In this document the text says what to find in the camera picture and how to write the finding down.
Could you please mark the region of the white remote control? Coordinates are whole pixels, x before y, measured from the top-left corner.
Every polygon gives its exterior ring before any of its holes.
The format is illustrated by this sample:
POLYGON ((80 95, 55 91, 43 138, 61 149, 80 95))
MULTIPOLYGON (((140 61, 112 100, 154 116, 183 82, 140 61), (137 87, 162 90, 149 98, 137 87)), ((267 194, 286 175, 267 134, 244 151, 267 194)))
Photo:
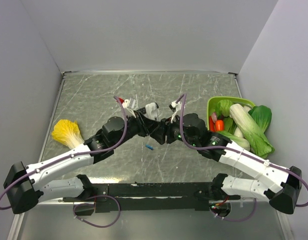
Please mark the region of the white remote control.
POLYGON ((145 106, 145 111, 146 111, 145 116, 148 119, 158 121, 159 120, 158 108, 159 107, 158 107, 158 105, 155 102, 151 102, 151 103, 147 104, 145 106))

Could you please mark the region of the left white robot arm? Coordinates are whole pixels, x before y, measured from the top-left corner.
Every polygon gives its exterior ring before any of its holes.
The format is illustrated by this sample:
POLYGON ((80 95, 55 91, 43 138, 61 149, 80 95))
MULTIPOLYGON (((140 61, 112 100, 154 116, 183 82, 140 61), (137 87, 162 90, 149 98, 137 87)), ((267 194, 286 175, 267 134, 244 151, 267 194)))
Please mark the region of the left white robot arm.
POLYGON ((110 157, 117 147, 136 135, 153 135, 161 123, 143 112, 139 109, 131 117, 110 118, 96 135, 59 156, 27 166, 22 162, 12 165, 3 184, 9 208, 14 214, 21 214, 46 200, 67 197, 87 201, 95 196, 86 175, 67 180, 59 180, 59 177, 110 157))

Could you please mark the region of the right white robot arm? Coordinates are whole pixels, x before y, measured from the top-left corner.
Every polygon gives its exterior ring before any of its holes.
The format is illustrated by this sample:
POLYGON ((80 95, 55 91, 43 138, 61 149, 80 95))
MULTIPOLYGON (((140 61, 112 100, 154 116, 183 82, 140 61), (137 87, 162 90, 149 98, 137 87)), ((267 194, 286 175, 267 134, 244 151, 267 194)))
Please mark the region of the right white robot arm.
POLYGON ((293 214, 302 188, 302 171, 292 166, 286 168, 262 159, 239 146, 235 141, 218 132, 208 131, 197 114, 182 119, 151 119, 150 136, 158 143, 181 140, 202 156, 232 166, 251 176, 242 179, 218 174, 213 180, 212 193, 217 199, 227 195, 255 198, 268 202, 274 209, 293 214))

